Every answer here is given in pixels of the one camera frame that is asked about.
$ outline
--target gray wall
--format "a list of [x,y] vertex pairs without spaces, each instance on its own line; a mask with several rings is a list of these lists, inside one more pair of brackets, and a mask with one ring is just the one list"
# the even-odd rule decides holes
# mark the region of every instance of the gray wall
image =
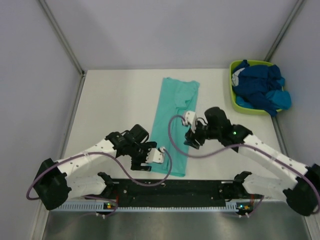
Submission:
[[29,238],[26,191],[57,157],[80,78],[35,0],[0,1],[0,238]]
[[296,0],[46,0],[85,69],[263,59]]
[[320,165],[320,1],[308,0],[272,58],[286,78],[292,108],[278,115],[289,154]]

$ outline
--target teal garment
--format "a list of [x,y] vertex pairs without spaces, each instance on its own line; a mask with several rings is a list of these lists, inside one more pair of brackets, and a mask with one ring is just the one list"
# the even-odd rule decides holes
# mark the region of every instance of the teal garment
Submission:
[[[165,147],[170,153],[173,165],[171,175],[184,177],[186,175],[187,157],[179,154],[171,145],[168,137],[169,120],[174,115],[183,115],[186,111],[195,111],[199,83],[196,81],[179,81],[170,77],[162,81],[160,97],[153,122],[150,141],[157,142],[157,147]],[[188,127],[182,125],[180,118],[176,118],[171,124],[172,138],[177,146],[188,152],[189,146],[184,145],[185,134]],[[165,156],[162,164],[150,163],[151,171],[167,174],[170,162],[168,156]]]

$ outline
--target tabletop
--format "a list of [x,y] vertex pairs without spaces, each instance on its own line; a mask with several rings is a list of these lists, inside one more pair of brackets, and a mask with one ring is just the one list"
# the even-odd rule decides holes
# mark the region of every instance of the tabletop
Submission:
[[[228,69],[134,69],[89,70],[76,110],[65,157],[77,154],[102,140],[110,132],[130,130],[140,124],[151,133],[156,115],[163,78],[200,83],[196,113],[203,117],[205,110],[220,107],[232,124],[241,124],[252,130],[264,143],[280,150],[272,119],[269,115],[247,115],[236,112],[231,104]],[[223,146],[217,140],[206,141],[199,150],[190,148],[190,154],[202,155]],[[162,179],[164,174],[131,171],[129,156],[118,158],[135,179]],[[188,159],[184,177],[169,179],[225,180],[233,179],[242,171],[263,177],[275,177],[253,160],[232,150],[206,159]],[[105,172],[113,179],[127,178],[111,159],[92,169],[91,174]]]

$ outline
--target green laundry basket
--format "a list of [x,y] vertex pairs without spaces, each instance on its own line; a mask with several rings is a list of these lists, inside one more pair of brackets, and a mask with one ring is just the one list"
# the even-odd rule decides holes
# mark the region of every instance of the green laundry basket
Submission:
[[[269,115],[269,113],[267,113],[265,110],[246,108],[246,107],[239,106],[236,103],[236,93],[232,89],[232,72],[236,68],[236,66],[238,66],[241,62],[242,62],[242,60],[237,60],[237,61],[233,61],[230,64],[230,69],[229,69],[229,88],[230,88],[232,107],[234,108],[235,111],[237,111],[239,113],[242,113],[242,114]],[[254,65],[272,66],[273,65],[271,62],[257,61],[257,60],[248,60],[248,64],[250,64],[250,66],[254,66]]]

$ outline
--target folded towel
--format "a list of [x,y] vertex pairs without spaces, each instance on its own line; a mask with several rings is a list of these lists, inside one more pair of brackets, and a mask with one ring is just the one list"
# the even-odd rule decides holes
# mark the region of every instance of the folded towel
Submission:
[[[162,81],[160,97],[153,122],[150,141],[157,142],[158,147],[165,147],[170,153],[173,165],[171,175],[184,177],[186,175],[187,157],[179,154],[171,145],[168,136],[168,124],[173,115],[183,115],[186,111],[195,111],[199,83],[196,81],[179,81],[170,77]],[[181,119],[176,118],[171,124],[172,138],[177,146],[188,152],[189,146],[184,145],[188,127],[182,125]],[[165,156],[163,164],[150,163],[151,171],[167,174],[169,158]]]

